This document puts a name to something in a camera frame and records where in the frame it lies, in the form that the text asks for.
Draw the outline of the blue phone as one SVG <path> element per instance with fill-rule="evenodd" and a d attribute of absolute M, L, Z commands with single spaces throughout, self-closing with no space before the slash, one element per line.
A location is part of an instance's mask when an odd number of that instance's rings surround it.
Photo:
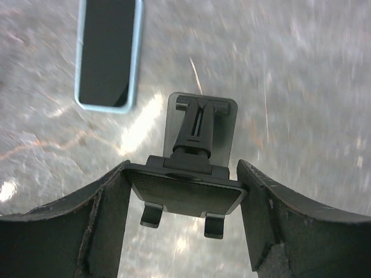
<path fill-rule="evenodd" d="M 126 114 L 136 101 L 143 1 L 80 1 L 74 96 L 89 111 Z"/>

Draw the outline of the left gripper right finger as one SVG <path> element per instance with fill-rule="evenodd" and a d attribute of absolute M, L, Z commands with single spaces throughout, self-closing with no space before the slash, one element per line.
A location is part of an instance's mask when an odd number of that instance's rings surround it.
<path fill-rule="evenodd" d="M 238 180 L 252 271 L 259 277 L 369 277 L 370 217 L 327 206 L 245 160 Z"/>

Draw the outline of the black folding phone stand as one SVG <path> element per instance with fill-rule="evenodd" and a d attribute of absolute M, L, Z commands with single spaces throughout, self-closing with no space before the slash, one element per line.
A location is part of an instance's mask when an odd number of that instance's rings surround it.
<path fill-rule="evenodd" d="M 124 175 L 144 202 L 142 226 L 159 227 L 163 212 L 202 218 L 204 235 L 222 239 L 224 219 L 248 193 L 228 168 L 237 103 L 175 92 L 166 114 L 162 156 L 129 163 Z"/>

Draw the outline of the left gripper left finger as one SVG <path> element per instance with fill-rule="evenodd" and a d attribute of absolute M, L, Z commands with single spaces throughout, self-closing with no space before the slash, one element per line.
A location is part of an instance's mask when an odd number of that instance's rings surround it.
<path fill-rule="evenodd" d="M 2 277 L 117 277 L 131 187 L 123 163 L 81 189 L 1 217 Z"/>

